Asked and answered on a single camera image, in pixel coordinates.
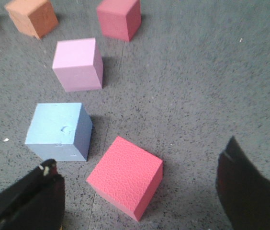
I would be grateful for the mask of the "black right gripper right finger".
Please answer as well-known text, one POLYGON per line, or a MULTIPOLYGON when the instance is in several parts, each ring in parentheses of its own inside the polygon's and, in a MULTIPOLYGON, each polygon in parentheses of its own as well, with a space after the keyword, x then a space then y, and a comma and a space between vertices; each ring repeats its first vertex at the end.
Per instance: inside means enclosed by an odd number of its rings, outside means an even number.
POLYGON ((270 230, 270 180, 231 137, 218 158, 215 187, 235 230, 270 230))

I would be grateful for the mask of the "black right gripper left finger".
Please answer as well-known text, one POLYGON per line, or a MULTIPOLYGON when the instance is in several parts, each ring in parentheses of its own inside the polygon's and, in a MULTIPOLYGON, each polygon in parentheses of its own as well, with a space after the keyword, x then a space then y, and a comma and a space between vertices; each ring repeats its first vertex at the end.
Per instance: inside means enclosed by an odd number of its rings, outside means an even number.
POLYGON ((0 230, 60 230, 65 180, 48 159, 0 193, 0 230))

